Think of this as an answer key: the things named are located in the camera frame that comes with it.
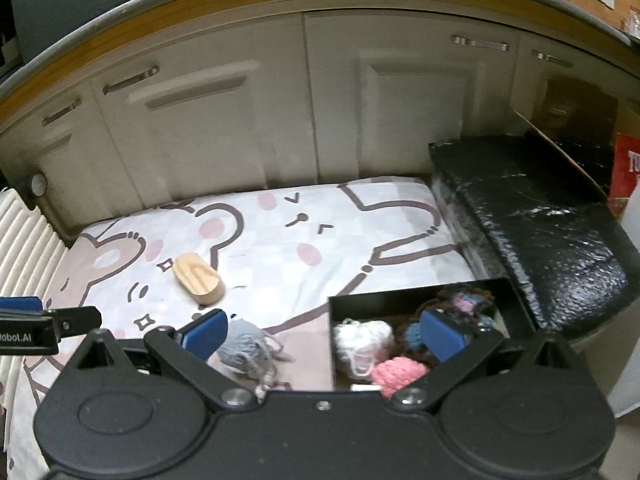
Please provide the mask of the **white fluffy yarn ball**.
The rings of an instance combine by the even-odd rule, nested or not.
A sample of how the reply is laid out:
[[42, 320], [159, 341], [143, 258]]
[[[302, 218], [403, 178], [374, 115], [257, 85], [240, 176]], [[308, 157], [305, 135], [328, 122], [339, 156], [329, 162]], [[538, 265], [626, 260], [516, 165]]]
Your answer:
[[388, 359], [394, 342], [392, 326], [382, 320], [348, 318], [333, 327], [332, 336], [337, 362], [356, 380], [368, 379], [372, 370]]

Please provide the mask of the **cartoon bear bed sheet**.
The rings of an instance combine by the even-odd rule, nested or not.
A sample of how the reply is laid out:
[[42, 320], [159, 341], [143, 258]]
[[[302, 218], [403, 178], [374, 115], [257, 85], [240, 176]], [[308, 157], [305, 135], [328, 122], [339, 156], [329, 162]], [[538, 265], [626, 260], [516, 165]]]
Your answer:
[[51, 309], [94, 307], [131, 339], [203, 313], [172, 270], [199, 255], [224, 283], [221, 309], [283, 344], [277, 387], [293, 390], [333, 386], [332, 297], [474, 278], [432, 191], [406, 177], [182, 200], [52, 248], [32, 262], [26, 294]]

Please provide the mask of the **pink crocheted ball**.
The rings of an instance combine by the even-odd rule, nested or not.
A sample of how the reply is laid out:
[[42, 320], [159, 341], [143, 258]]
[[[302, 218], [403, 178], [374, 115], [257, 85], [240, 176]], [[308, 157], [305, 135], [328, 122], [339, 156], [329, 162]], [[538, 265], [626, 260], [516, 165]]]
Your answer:
[[370, 381], [380, 388], [384, 398], [390, 399], [394, 393], [406, 388], [429, 371], [423, 363], [405, 356], [396, 356], [378, 364], [371, 372]]

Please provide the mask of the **grey crocheted mouse toy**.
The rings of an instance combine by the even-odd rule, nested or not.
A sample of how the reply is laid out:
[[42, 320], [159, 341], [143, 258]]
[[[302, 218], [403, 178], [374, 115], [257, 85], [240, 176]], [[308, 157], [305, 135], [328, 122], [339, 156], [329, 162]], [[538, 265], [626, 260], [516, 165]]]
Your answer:
[[280, 363], [293, 361], [276, 336], [232, 316], [226, 340], [208, 358], [207, 364], [229, 378], [252, 384], [254, 393], [262, 400], [271, 390], [293, 390], [279, 372]]

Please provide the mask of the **oval wooden box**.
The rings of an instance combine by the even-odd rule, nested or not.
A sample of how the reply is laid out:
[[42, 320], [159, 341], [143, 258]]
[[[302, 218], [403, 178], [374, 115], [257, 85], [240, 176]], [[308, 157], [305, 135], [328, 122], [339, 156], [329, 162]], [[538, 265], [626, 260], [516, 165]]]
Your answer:
[[194, 252], [175, 258], [172, 272], [199, 306], [213, 306], [224, 296], [226, 288], [217, 271]]

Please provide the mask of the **small round white clock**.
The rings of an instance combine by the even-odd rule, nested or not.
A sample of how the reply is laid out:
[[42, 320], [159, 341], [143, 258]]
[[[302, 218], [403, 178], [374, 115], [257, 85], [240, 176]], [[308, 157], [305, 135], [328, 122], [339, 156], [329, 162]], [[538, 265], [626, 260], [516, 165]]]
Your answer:
[[42, 172], [36, 172], [28, 178], [28, 190], [35, 198], [47, 193], [48, 179]]

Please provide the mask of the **brown cardboard flap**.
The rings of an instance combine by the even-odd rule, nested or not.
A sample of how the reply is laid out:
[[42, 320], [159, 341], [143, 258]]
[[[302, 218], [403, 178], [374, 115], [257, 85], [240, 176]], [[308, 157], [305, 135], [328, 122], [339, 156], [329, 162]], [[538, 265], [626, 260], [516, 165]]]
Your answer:
[[521, 158], [550, 190], [575, 196], [576, 200], [605, 201], [604, 189], [550, 136], [514, 108], [510, 109], [510, 119], [513, 127], [521, 130], [524, 139]]

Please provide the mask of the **dark crocheted scrunchie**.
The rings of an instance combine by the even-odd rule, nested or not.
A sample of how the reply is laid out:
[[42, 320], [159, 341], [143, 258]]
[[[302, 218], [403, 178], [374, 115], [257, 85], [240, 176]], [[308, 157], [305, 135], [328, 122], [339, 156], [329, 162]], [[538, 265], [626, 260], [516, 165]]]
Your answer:
[[394, 329], [391, 356], [435, 366], [464, 350], [481, 333], [496, 328], [488, 310], [494, 297], [469, 285], [447, 285], [433, 300]]

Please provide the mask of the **black bubble-wrapped package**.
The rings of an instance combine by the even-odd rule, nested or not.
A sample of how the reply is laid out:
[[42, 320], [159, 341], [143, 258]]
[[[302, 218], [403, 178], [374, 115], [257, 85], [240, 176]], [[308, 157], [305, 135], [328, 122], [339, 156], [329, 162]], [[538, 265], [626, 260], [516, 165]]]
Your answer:
[[433, 191], [469, 255], [510, 278], [541, 330], [582, 339], [639, 297], [639, 253], [605, 202], [550, 190], [522, 136], [432, 144]]

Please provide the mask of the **white ribbed headboard panel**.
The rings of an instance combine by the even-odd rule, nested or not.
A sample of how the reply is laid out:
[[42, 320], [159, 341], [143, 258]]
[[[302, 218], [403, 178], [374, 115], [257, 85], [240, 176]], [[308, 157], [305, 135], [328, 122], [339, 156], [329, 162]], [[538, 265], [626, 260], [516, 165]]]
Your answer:
[[67, 248], [40, 209], [13, 188], [1, 192], [1, 296], [44, 300]]

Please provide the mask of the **black shallow cardboard box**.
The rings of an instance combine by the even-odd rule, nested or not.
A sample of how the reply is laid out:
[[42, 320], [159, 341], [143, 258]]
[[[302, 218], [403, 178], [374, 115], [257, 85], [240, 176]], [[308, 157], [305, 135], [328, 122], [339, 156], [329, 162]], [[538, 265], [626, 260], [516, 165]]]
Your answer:
[[[521, 295], [507, 278], [460, 282], [490, 292], [494, 307], [488, 312], [509, 336], [524, 339], [536, 332], [537, 325]], [[336, 296], [329, 299], [330, 326], [346, 318], [355, 321], [386, 321], [393, 328], [407, 321], [424, 302], [433, 300], [446, 284]]]

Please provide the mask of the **red printed box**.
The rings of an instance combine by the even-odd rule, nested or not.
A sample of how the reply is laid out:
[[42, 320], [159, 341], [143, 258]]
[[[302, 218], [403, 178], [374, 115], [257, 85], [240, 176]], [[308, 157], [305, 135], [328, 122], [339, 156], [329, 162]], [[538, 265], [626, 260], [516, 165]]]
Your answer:
[[629, 198], [639, 181], [640, 139], [616, 133], [609, 198]]

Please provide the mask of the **white cabinet row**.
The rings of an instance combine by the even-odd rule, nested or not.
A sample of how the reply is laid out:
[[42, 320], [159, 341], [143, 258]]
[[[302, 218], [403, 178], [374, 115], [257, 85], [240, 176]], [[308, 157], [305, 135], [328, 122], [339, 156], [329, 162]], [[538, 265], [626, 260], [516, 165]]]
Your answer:
[[592, 55], [433, 13], [295, 13], [139, 44], [2, 132], [11, 182], [44, 177], [58, 226], [178, 198], [424, 174], [431, 143], [497, 133], [550, 77], [615, 93]]

